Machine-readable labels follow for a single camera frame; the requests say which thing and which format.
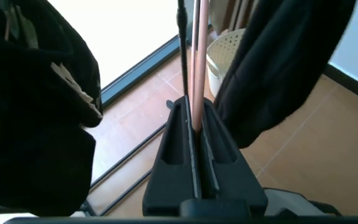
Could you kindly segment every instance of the black baseboard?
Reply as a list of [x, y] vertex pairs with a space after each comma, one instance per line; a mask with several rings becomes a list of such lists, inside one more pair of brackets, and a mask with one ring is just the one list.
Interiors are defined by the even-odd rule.
[[341, 72], [336, 67], [329, 64], [323, 74], [358, 95], [358, 81]]

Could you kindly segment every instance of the hanging clothes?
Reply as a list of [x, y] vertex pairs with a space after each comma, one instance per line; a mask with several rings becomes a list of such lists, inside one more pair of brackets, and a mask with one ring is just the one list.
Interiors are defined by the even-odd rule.
[[239, 148], [306, 101], [356, 0], [260, 0], [214, 105]]
[[47, 0], [0, 0], [0, 206], [79, 209], [96, 144], [82, 127], [102, 117], [98, 63], [76, 30]]

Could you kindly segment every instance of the pink tube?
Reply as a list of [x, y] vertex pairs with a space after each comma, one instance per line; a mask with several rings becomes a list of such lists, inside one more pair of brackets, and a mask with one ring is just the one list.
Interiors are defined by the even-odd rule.
[[190, 62], [190, 92], [189, 92], [189, 99], [190, 99], [190, 111], [193, 111], [194, 105], [194, 82], [196, 77], [196, 59], [197, 59], [197, 52], [196, 52], [196, 43], [198, 40], [198, 26], [195, 26], [200, 21], [200, 0], [194, 1], [194, 10], [193, 10], [193, 35], [191, 37], [191, 62]]
[[204, 108], [204, 83], [206, 70], [206, 48], [208, 37], [208, 0], [201, 0], [200, 4], [200, 26], [198, 32], [198, 56], [197, 56], [197, 76], [195, 77], [195, 95], [193, 98], [193, 112], [191, 119], [193, 129], [198, 134], [201, 130], [201, 119]]

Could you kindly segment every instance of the laundry basket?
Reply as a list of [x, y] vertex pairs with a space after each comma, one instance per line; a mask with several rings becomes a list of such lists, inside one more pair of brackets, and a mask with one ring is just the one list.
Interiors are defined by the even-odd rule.
[[215, 97], [237, 52], [245, 29], [235, 30], [214, 40], [206, 50], [209, 88]]

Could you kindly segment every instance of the white object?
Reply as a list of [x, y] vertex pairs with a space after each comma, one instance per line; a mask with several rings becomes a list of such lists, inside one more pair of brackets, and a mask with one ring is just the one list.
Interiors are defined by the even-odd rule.
[[209, 88], [214, 97], [239, 47], [245, 29], [235, 30], [218, 37], [206, 50]]

